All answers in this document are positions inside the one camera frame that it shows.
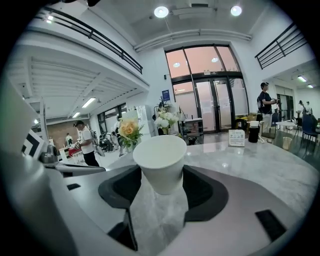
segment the white ceiling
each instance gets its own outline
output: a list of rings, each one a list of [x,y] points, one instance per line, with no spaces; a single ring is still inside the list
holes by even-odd
[[[102,12],[134,38],[137,44],[158,36],[192,29],[217,29],[249,34],[267,6],[268,0],[102,0],[90,9],[100,16]],[[202,10],[191,8],[191,3],[208,4]],[[240,16],[232,16],[231,7],[242,7]],[[169,9],[169,15],[156,18],[158,6]],[[188,14],[178,15],[177,10],[189,8]]]
[[[27,102],[43,98],[46,118],[86,115],[120,96],[139,92],[132,81],[100,65],[35,46],[18,47],[6,75]],[[96,100],[82,108],[91,97]]]
[[[307,82],[302,82],[298,76],[303,76]],[[316,60],[305,62],[268,79],[276,85],[282,83],[290,85],[294,89],[307,89],[308,85],[320,87],[320,69]]]

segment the ceiling light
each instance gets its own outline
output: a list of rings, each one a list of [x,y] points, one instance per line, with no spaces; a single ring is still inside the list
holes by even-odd
[[[301,76],[301,75],[298,75],[298,79],[300,80],[300,81],[302,81],[302,82],[306,82],[307,80],[303,77],[303,76]]]
[[[239,16],[242,13],[242,9],[240,6],[234,6],[231,8],[231,14],[233,16]]]
[[[168,8],[164,6],[159,6],[154,10],[154,15],[158,18],[164,18],[168,15],[168,13],[169,13]]]
[[[96,98],[90,98],[82,107],[83,107],[83,108],[88,107],[88,105],[89,105],[91,102],[93,102],[95,99],[96,99]]]
[[[76,118],[77,116],[79,116],[79,114],[80,112],[75,113],[72,118]]]

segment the marble countertop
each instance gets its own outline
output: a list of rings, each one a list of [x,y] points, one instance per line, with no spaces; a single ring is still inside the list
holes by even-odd
[[[129,153],[107,170],[135,164]],[[269,143],[250,143],[247,139],[245,147],[230,147],[227,141],[188,146],[185,164],[255,182],[301,218],[313,201],[320,178],[315,168],[296,155]]]

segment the small card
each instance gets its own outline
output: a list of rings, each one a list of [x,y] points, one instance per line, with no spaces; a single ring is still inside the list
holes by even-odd
[[[229,130],[229,146],[244,147],[245,146],[245,131],[244,130]]]

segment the black pants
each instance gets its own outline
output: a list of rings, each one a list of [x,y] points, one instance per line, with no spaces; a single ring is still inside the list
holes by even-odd
[[[88,166],[96,166],[96,167],[99,167],[99,164],[95,158],[95,152],[92,151],[88,154],[83,154],[83,158],[84,158],[84,161],[85,163],[88,165]]]

